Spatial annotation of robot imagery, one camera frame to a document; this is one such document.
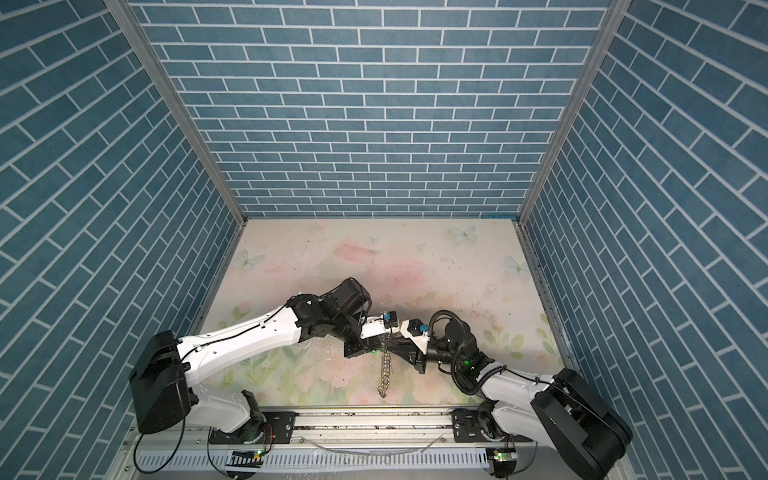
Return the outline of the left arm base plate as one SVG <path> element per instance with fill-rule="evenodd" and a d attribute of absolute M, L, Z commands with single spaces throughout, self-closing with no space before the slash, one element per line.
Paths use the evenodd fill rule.
<path fill-rule="evenodd" d="M 214 429 L 209 435 L 209 442 L 213 445 L 288 444 L 293 435 L 295 420 L 296 413 L 293 411 L 266 411 L 232 433 Z"/>

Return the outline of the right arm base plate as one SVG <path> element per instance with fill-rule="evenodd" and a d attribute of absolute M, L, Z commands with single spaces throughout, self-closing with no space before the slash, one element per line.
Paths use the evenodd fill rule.
<path fill-rule="evenodd" d="M 453 439 L 456 443 L 512 442 L 492 416 L 475 408 L 457 408 L 450 412 Z"/>

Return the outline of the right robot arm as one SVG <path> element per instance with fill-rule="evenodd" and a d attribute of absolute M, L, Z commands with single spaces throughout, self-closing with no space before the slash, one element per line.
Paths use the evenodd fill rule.
<path fill-rule="evenodd" d="M 465 396 L 481 402 L 452 411 L 454 439 L 511 444 L 525 437 L 555 450 L 582 479 L 603 479 L 628 451 L 626 421 L 576 371 L 521 373 L 485 354 L 470 326 L 440 310 L 428 322 L 383 316 L 388 351 L 419 372 L 437 364 Z"/>

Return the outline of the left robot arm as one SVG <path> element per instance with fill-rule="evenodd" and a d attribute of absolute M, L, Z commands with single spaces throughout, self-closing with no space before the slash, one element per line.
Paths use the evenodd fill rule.
<path fill-rule="evenodd" d="M 217 331 L 178 337 L 152 336 L 139 354 L 129 384 L 141 434 L 179 423 L 209 426 L 225 433 L 260 420 L 252 393 L 217 393 L 206 379 L 239 362 L 313 338 L 333 336 L 349 355 L 378 350 L 398 328 L 393 312 L 370 315 L 369 292 L 354 278 L 322 295 L 298 294 L 282 306 Z"/>

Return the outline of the large keyring with chain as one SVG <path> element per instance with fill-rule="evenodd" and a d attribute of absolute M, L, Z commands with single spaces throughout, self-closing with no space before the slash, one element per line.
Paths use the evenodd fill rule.
<path fill-rule="evenodd" d="M 391 339 L 392 334 L 386 333 L 382 336 L 382 339 L 380 341 L 379 345 L 379 353 L 381 354 L 380 357 L 380 382 L 379 386 L 377 388 L 377 392 L 381 398 L 386 398 L 387 393 L 389 390 L 390 385 L 390 375 L 391 375 L 391 353 L 390 353 L 390 345 L 391 345 Z"/>

